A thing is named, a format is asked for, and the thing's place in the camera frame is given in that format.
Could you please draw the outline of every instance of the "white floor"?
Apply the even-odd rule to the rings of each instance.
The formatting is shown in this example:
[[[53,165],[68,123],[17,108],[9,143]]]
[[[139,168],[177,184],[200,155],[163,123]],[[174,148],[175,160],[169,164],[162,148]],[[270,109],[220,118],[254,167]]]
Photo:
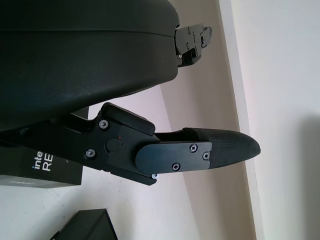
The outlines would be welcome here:
[[[160,87],[114,99],[156,126],[171,130]],[[90,108],[93,118],[102,104]],[[85,167],[81,186],[41,189],[0,186],[0,240],[46,240],[78,211],[107,208],[119,240],[197,240],[181,173],[153,186]]]

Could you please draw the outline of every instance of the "screw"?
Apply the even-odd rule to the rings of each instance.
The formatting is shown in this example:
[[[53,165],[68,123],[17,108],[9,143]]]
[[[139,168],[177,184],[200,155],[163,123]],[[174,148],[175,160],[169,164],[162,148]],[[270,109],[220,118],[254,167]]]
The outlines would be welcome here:
[[[101,120],[99,122],[99,128],[101,128],[101,129],[106,129],[108,126],[109,126],[109,123],[107,120]]]
[[[85,152],[85,156],[87,158],[93,158],[96,155],[96,151],[93,149],[89,149]]]
[[[180,163],[176,162],[172,165],[172,170],[177,172],[180,169]]]
[[[159,178],[159,174],[152,174],[151,177],[152,177],[153,179],[158,179],[158,178]]]
[[[190,152],[195,153],[198,150],[197,144],[192,144],[190,147]]]
[[[208,160],[208,159],[210,158],[210,153],[206,151],[206,152],[202,155],[202,158],[203,158],[204,160]]]

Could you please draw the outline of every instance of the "black box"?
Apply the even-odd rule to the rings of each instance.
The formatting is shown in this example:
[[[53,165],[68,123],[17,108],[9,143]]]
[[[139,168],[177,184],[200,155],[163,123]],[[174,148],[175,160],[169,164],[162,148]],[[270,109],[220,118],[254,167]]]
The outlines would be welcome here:
[[[75,114],[88,117],[89,108]],[[0,146],[0,185],[60,188],[81,185],[83,166],[26,147]]]
[[[81,210],[50,240],[118,240],[106,209]]]

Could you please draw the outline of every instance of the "intel box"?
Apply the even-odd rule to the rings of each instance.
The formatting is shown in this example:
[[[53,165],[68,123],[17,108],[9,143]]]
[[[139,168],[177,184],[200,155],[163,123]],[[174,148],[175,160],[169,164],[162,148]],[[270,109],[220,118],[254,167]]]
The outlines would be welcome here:
[[[87,118],[88,108],[75,114]],[[81,185],[83,166],[25,147],[0,146],[0,185],[60,188]]]

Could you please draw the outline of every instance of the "black metal bracket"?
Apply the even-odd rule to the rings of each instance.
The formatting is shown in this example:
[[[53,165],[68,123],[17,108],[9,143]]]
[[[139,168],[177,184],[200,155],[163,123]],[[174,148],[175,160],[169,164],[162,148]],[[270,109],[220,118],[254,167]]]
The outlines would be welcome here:
[[[148,144],[136,155],[135,164],[144,174],[206,170],[210,167],[211,149],[208,141]]]
[[[153,174],[208,169],[209,157],[204,160],[203,154],[209,155],[212,145],[162,142],[151,122],[111,103],[105,103],[93,120],[68,114],[0,132],[0,140],[146,185],[157,181]]]
[[[195,64],[202,49],[211,42],[212,28],[203,24],[179,28],[175,31],[175,52],[178,67]]]

